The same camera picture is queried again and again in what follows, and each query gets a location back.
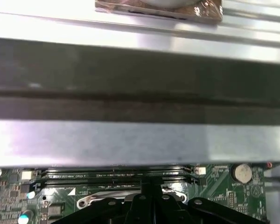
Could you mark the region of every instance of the reflective metal surface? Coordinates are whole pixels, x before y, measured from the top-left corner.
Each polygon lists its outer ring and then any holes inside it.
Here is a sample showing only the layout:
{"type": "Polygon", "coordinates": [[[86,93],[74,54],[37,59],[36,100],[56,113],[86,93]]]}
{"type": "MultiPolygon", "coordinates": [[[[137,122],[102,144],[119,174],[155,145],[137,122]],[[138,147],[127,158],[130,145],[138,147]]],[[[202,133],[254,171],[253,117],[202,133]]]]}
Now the reflective metal surface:
{"type": "Polygon", "coordinates": [[[0,121],[0,167],[223,161],[280,161],[280,126],[0,121]]]}
{"type": "MultiPolygon", "coordinates": [[[[280,0],[249,2],[225,0],[224,20],[214,27],[96,13],[86,0],[38,5],[0,0],[0,93],[168,91],[170,96],[279,102],[280,0]]],[[[41,105],[31,108],[40,116],[35,120],[27,106],[8,102],[6,108],[0,118],[0,167],[280,161],[280,120],[255,126],[237,115],[235,124],[147,123],[139,113],[138,123],[112,120],[103,112],[102,120],[67,120],[62,113],[41,120],[41,105]],[[22,108],[29,119],[13,117],[22,108]]]]}
{"type": "Polygon", "coordinates": [[[86,0],[45,0],[38,6],[27,0],[0,0],[0,12],[9,13],[0,14],[0,37],[280,63],[280,0],[225,0],[223,7],[223,22],[214,27],[97,13],[86,0]]]}

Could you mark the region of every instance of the microchip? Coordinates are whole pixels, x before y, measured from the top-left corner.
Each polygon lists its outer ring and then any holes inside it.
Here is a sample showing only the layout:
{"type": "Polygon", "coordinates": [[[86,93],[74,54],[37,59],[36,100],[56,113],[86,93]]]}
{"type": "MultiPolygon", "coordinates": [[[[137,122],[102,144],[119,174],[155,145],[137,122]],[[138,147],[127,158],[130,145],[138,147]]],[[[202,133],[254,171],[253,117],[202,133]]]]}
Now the microchip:
{"type": "Polygon", "coordinates": [[[49,219],[48,224],[52,224],[53,222],[58,221],[60,218],[49,219]]]}
{"type": "Polygon", "coordinates": [[[18,191],[15,191],[15,190],[13,190],[13,191],[11,191],[10,193],[9,193],[9,196],[10,197],[17,197],[19,195],[19,192],[18,191]]]}
{"type": "Polygon", "coordinates": [[[197,184],[198,184],[198,185],[201,185],[201,186],[206,185],[206,184],[207,184],[206,178],[204,178],[204,177],[203,177],[203,178],[199,178],[197,184]]]}
{"type": "Polygon", "coordinates": [[[49,216],[60,216],[64,209],[63,203],[54,203],[49,206],[49,216]]]}
{"type": "Polygon", "coordinates": [[[48,213],[49,208],[48,207],[41,207],[41,213],[48,213]]]}
{"type": "Polygon", "coordinates": [[[8,181],[10,183],[16,183],[19,180],[19,175],[18,174],[11,174],[8,178],[8,181]]]}
{"type": "Polygon", "coordinates": [[[49,206],[49,215],[50,216],[59,216],[61,215],[61,206],[49,206]]]}
{"type": "Polygon", "coordinates": [[[20,186],[21,193],[29,193],[30,192],[30,185],[29,184],[22,184],[20,186]]]}

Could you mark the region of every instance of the green circuit board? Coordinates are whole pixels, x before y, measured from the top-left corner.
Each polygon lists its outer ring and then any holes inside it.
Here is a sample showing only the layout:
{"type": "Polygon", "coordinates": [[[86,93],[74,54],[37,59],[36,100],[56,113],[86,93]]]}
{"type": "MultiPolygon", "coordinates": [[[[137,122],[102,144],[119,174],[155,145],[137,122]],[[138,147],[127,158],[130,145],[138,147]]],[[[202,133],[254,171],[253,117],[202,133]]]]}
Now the green circuit board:
{"type": "MultiPolygon", "coordinates": [[[[248,183],[242,184],[231,176],[232,164],[200,164],[199,167],[205,169],[205,174],[193,174],[193,176],[203,178],[200,184],[189,184],[184,180],[172,182],[169,179],[163,184],[163,187],[184,193],[188,200],[193,197],[204,197],[257,219],[266,216],[263,168],[251,166],[252,179],[248,183]]],[[[34,192],[31,195],[31,188],[27,189],[27,183],[31,183],[31,180],[23,181],[23,172],[24,175],[31,175],[28,179],[34,178],[37,173],[35,170],[10,169],[4,170],[0,177],[0,224],[17,224],[19,216],[27,210],[33,212],[29,223],[50,224],[79,210],[78,200],[91,194],[101,191],[139,189],[139,185],[134,183],[112,185],[76,183],[90,175],[57,172],[45,175],[49,184],[42,186],[34,196],[34,192]],[[61,185],[58,182],[59,178],[63,183],[61,185]]],[[[114,177],[114,172],[106,171],[100,172],[99,176],[94,175],[97,177],[96,180],[99,178],[106,180],[106,178],[114,177]]],[[[143,174],[141,172],[138,174],[119,172],[119,175],[124,175],[125,178],[135,178],[137,175],[141,177],[143,174]]],[[[174,173],[158,171],[149,175],[169,176],[174,173]]]]}

